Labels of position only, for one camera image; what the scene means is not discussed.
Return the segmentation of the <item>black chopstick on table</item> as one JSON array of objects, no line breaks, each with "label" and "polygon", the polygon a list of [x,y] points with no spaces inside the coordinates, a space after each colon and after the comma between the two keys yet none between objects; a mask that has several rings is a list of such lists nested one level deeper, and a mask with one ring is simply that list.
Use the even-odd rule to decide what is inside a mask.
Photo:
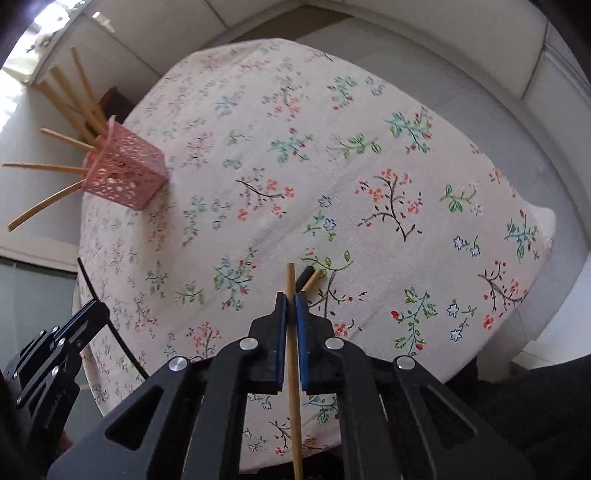
[{"label": "black chopstick on table", "polygon": [[297,277],[297,281],[295,281],[295,292],[301,292],[304,289],[305,284],[308,283],[308,280],[315,274],[315,267],[308,265],[304,268],[304,271],[301,272],[301,275]]}]

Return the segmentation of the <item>glass sliding door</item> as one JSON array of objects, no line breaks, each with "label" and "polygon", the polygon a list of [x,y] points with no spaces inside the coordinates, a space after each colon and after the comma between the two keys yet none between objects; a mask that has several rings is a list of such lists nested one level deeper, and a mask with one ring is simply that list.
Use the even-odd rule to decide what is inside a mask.
[{"label": "glass sliding door", "polygon": [[1,369],[41,330],[71,318],[75,278],[73,273],[1,259]]}]

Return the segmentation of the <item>pink perforated utensil holder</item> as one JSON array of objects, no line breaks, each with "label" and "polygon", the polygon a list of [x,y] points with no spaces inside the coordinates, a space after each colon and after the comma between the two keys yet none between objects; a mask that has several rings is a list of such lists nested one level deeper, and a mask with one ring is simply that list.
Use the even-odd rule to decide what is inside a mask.
[{"label": "pink perforated utensil holder", "polygon": [[107,127],[107,136],[97,138],[100,149],[84,159],[82,190],[140,211],[168,181],[164,154],[114,116]]}]

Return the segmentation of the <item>bamboo chopstick on table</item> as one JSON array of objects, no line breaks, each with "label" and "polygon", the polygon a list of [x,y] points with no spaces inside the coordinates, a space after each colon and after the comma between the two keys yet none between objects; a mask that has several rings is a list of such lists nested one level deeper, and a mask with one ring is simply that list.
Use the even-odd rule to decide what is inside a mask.
[{"label": "bamboo chopstick on table", "polygon": [[321,278],[322,278],[322,270],[315,269],[314,274],[312,274],[311,278],[308,279],[308,281],[304,284],[304,287],[303,287],[303,289],[301,289],[301,292],[305,293],[305,294],[311,293],[311,291],[315,289],[315,287],[318,284],[318,281],[320,281]]}]

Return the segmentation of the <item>red-rimmed dark trash bin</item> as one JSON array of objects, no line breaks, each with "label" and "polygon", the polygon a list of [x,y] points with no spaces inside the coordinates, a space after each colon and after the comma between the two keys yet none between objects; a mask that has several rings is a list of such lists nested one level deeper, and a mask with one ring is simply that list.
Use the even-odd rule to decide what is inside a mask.
[{"label": "red-rimmed dark trash bin", "polygon": [[136,106],[116,86],[112,86],[106,91],[99,101],[99,105],[106,119],[115,117],[116,121],[121,124],[124,123]]}]

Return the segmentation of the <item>bamboo chopstick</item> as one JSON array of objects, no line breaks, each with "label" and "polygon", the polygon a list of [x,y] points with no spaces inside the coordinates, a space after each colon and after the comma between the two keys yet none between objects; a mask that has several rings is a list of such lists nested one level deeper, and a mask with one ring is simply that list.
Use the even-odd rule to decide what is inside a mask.
[{"label": "bamboo chopstick", "polygon": [[66,121],[93,147],[98,148],[99,144],[91,132],[73,115],[67,105],[55,93],[53,88],[46,81],[38,84],[38,87],[44,97],[52,104],[52,106],[66,119]]},{"label": "bamboo chopstick", "polygon": [[311,278],[308,279],[308,281],[304,284],[304,287],[303,287],[303,289],[301,289],[301,292],[305,293],[305,294],[311,293],[311,291],[315,289],[315,287],[318,284],[318,281],[320,281],[321,278],[322,278],[322,270],[315,269],[314,274],[312,274]]},{"label": "bamboo chopstick", "polygon": [[40,132],[47,137],[61,141],[61,142],[65,143],[67,145],[70,145],[76,149],[84,150],[87,152],[97,152],[98,151],[98,149],[96,147],[94,147],[88,143],[76,140],[74,138],[60,134],[58,132],[55,132],[55,131],[47,129],[47,128],[41,128]]},{"label": "bamboo chopstick", "polygon": [[82,175],[82,176],[87,175],[89,172],[89,170],[87,168],[83,168],[83,167],[62,166],[62,165],[52,165],[52,164],[38,164],[38,163],[3,163],[2,166],[6,167],[6,168],[19,168],[19,169],[28,169],[28,170],[50,171],[50,172],[76,174],[76,175]]},{"label": "bamboo chopstick", "polygon": [[76,67],[77,73],[79,75],[80,81],[82,82],[84,91],[86,96],[88,97],[90,103],[92,104],[93,113],[95,114],[96,118],[99,119],[102,123],[107,123],[107,119],[102,111],[102,108],[94,94],[92,86],[89,82],[85,69],[83,67],[81,58],[75,46],[70,48],[70,53]]},{"label": "bamboo chopstick", "polygon": [[108,130],[104,123],[101,123],[92,113],[90,108],[82,101],[81,97],[76,93],[71,82],[67,79],[59,66],[54,66],[50,69],[50,74],[57,82],[61,90],[68,96],[74,106],[82,113],[85,121],[92,126],[93,130],[103,137],[108,136]]},{"label": "bamboo chopstick", "polygon": [[287,296],[287,389],[290,399],[290,438],[293,455],[294,479],[304,479],[303,449],[301,449],[301,395],[297,360],[297,329],[294,320],[296,296],[296,269],[294,263],[286,265]]},{"label": "bamboo chopstick", "polygon": [[22,213],[21,215],[19,215],[17,218],[15,218],[14,220],[12,220],[8,225],[7,225],[7,229],[9,232],[14,231],[16,228],[18,228],[19,226],[21,226],[23,223],[25,223],[26,221],[28,221],[30,218],[32,218],[33,216],[37,215],[38,213],[40,213],[41,211],[43,211],[44,209],[46,209],[47,207],[55,204],[56,202],[58,202],[59,200],[73,194],[76,193],[77,191],[82,189],[84,181],[80,180],[76,183],[73,183],[71,185],[69,185],[66,188],[63,188],[61,190],[59,190],[58,192],[52,194],[51,196],[43,199],[42,201],[38,202],[37,204],[35,204],[33,207],[31,207],[30,209],[26,210],[24,213]]}]

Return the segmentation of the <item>floral tablecloth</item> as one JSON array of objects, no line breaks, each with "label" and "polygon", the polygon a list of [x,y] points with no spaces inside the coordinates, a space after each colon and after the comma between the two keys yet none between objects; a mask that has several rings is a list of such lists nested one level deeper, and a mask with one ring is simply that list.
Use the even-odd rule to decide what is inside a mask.
[{"label": "floral tablecloth", "polygon": [[447,381],[523,302],[555,214],[462,132],[362,68],[287,40],[194,53],[125,126],[164,155],[140,211],[83,199],[80,254],[113,325],[86,348],[102,413],[168,359],[216,355],[314,267],[311,313]]}]

